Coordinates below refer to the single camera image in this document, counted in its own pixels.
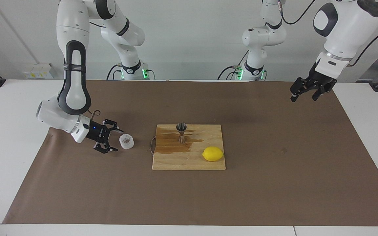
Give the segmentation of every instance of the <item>brown tabletop covering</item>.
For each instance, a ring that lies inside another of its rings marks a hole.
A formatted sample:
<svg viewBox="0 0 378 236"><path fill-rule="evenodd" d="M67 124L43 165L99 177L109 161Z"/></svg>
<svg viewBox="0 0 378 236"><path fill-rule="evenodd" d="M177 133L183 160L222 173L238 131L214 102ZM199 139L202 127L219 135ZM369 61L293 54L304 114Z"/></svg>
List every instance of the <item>brown tabletop covering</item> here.
<svg viewBox="0 0 378 236"><path fill-rule="evenodd" d="M290 85L88 81L135 147L51 128L4 223L378 226L378 169L335 94L292 103ZM221 124L227 170L152 170L156 125L178 122Z"/></svg>

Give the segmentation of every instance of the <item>lemon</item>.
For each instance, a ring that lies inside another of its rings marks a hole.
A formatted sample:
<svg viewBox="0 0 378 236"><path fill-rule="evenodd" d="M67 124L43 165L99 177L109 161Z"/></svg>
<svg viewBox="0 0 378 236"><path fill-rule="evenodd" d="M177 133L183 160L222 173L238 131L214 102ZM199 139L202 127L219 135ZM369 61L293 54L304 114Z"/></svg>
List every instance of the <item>lemon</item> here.
<svg viewBox="0 0 378 236"><path fill-rule="evenodd" d="M217 147L208 147L205 148L202 156L208 161L218 161L224 156L224 153Z"/></svg>

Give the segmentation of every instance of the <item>jigger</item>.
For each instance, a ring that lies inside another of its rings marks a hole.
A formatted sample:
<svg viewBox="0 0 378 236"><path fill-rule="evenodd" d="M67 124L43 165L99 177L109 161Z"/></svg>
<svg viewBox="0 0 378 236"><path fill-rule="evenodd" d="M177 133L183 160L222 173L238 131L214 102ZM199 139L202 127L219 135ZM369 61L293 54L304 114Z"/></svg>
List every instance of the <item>jigger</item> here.
<svg viewBox="0 0 378 236"><path fill-rule="evenodd" d="M185 139L185 131L186 131L186 128L187 128L187 125L185 123L179 123L176 125L176 130L179 132L180 136L179 136L179 143L185 143L186 142L186 139Z"/></svg>

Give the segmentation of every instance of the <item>table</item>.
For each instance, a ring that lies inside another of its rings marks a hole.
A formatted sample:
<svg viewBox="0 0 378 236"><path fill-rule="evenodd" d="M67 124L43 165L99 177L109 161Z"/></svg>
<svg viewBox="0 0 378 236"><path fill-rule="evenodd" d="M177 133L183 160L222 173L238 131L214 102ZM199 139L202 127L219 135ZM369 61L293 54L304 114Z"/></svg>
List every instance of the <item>table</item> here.
<svg viewBox="0 0 378 236"><path fill-rule="evenodd" d="M56 94L62 80L9 80L0 88L0 223L33 162L48 126L36 119L41 100ZM367 84L342 84L334 89L361 140L378 167L378 93ZM378 235L378 227L223 227L0 225L0 235Z"/></svg>

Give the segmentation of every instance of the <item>green led light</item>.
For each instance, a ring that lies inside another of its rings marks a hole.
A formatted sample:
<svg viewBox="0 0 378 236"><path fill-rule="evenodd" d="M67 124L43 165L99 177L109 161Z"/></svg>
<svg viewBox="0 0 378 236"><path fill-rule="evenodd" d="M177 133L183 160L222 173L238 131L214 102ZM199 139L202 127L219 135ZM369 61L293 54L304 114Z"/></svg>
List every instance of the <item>green led light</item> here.
<svg viewBox="0 0 378 236"><path fill-rule="evenodd" d="M142 69L142 76L144 77L144 79L148 78L147 70Z"/></svg>
<svg viewBox="0 0 378 236"><path fill-rule="evenodd" d="M261 81L265 81L265 80L266 80L266 77L267 77L267 71L266 71L266 70L263 70L263 71L262 71L262 75L261 75Z"/></svg>
<svg viewBox="0 0 378 236"><path fill-rule="evenodd" d="M237 76L237 79L241 80L243 78L243 73L244 73L244 71L243 71L243 69L241 69L240 72L239 72L239 75Z"/></svg>

